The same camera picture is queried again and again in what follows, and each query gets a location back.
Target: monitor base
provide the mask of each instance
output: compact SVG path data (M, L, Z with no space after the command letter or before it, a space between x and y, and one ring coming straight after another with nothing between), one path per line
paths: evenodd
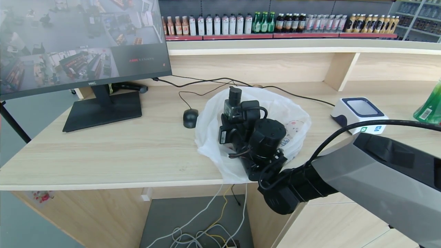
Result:
M142 116L139 92L107 95L104 97L109 98L110 101L107 99L103 101L97 92L105 90L105 87L101 85L92 87L97 98L77 101L73 104L63 132L72 132Z

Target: barcode label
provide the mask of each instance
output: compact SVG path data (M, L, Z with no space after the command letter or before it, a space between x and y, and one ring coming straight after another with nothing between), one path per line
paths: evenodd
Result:
M419 116L419 118L420 118L421 120L425 120L425 119L427 119L427 117L430 115L430 113L432 113L432 110L429 109L429 108L427 108L426 110L424 110L424 113L422 113L422 114Z

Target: desk surface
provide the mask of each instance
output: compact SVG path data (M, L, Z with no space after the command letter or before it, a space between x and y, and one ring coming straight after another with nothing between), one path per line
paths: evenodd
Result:
M340 97L364 96L391 119L410 119L434 85L435 82L353 82L344 92L336 92L324 83L277 84L293 93L330 102ZM215 87L198 85L184 90L205 93ZM272 90L288 96L277 89ZM150 87L141 95L141 118L72 133L61 131L69 113L67 110L0 169L0 190L221 184L222 177L216 166L197 153L194 129L182 125L182 114L188 107L178 97L178 91L172 86ZM202 111L213 95L200 97L184 93L184 98L193 108ZM312 118L312 127L301 152L286 165L297 167L339 127L329 117L332 107L290 98ZM439 133L388 126L383 135L441 157ZM348 134L343 134L335 142L346 137Z

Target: monitor screen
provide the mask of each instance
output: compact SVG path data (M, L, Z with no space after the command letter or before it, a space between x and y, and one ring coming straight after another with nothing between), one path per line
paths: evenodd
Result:
M1 0L0 99L171 75L158 0Z

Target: plastic bag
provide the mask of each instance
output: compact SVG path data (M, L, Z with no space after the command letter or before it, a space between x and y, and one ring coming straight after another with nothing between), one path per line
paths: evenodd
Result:
M255 87L238 87L242 90L241 101L258 100L260 106L268 110L268 118L285 125L287 135L280 144L288 161L292 160L302 148L303 141L311 127L311 118L292 100L271 91ZM218 167L225 184L249 182L239 159L228 158L235 153L231 144L219 144L219 127L224 102L228 99L229 89L223 90L207 101L196 123L198 153L209 157Z

